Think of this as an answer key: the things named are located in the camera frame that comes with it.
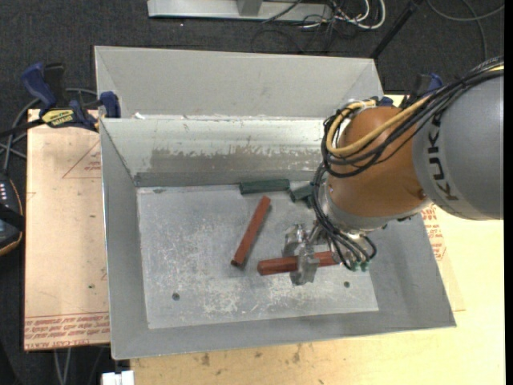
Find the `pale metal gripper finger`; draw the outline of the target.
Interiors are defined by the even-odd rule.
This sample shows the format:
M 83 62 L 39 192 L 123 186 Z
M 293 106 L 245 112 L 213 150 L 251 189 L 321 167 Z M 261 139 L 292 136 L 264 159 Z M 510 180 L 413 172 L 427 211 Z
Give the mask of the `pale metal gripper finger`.
M 308 231 L 303 224 L 295 224 L 285 232 L 283 257 L 306 256 L 308 254 Z
M 307 283 L 313 283 L 320 265 L 320 259 L 313 253 L 300 251 L 297 255 L 294 271 L 290 272 L 290 280 L 295 286 L 303 286 Z

